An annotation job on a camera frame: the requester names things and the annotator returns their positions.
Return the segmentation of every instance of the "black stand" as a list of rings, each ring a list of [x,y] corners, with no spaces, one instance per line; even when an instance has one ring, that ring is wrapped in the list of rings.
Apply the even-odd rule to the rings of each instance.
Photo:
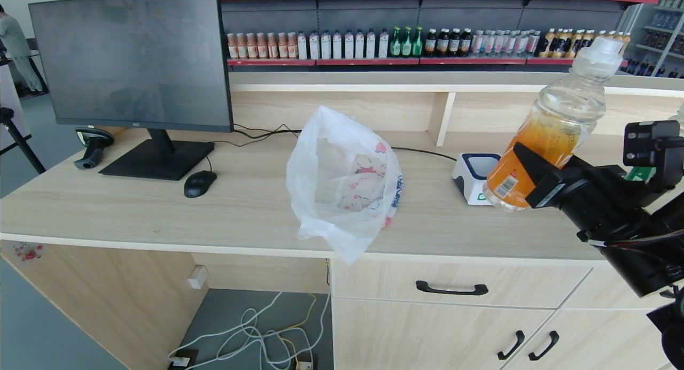
[[[29,160],[32,166],[34,166],[36,172],[40,175],[45,172],[45,167],[43,167],[41,161],[38,159],[34,150],[29,147],[29,143],[26,143],[24,136],[21,136],[19,129],[12,122],[12,117],[14,117],[14,110],[7,109],[3,107],[0,109],[0,124],[7,128],[7,132],[10,132],[10,136],[14,139],[19,149],[24,153],[26,158]]]
[[[213,151],[213,143],[171,141],[163,129],[148,129],[151,140],[140,143],[103,168],[102,175],[180,180]]]

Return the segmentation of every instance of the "plastic bag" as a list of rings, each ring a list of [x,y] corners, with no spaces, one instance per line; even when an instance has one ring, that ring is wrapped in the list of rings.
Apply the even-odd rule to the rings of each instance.
[[[286,184],[299,238],[322,236],[351,265],[396,213],[403,179],[386,141],[320,106],[290,155]]]

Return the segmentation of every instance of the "monitor screen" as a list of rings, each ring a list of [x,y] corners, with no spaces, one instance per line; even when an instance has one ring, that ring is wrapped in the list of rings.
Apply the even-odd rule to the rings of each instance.
[[[232,130],[219,0],[29,9],[59,124]]]

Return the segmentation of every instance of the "black computer mouse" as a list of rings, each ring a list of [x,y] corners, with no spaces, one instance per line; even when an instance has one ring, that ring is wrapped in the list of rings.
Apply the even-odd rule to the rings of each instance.
[[[216,174],[212,171],[199,171],[188,176],[183,187],[185,197],[200,197],[204,195],[216,180]]]

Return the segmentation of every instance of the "person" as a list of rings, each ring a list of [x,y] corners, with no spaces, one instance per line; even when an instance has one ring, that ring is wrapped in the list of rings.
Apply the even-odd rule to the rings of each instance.
[[[31,64],[31,50],[26,42],[24,31],[21,30],[19,22],[14,17],[5,13],[0,5],[0,41],[7,48],[7,55],[14,62],[17,71],[24,78],[31,92],[41,94],[43,85],[41,78],[36,75],[36,71]]]

